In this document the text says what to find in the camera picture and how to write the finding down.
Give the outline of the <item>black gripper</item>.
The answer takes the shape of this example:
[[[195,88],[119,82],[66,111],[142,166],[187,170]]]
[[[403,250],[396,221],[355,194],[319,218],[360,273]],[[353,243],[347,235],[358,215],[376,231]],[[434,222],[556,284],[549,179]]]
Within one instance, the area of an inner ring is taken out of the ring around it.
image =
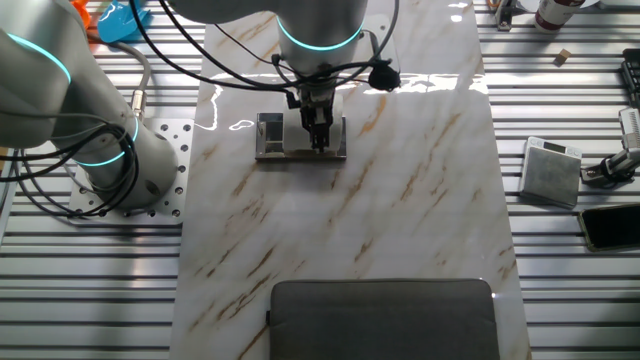
[[[314,150],[325,151],[330,145],[337,82],[332,75],[308,80],[286,96],[286,105],[300,116],[301,126],[309,133]]]

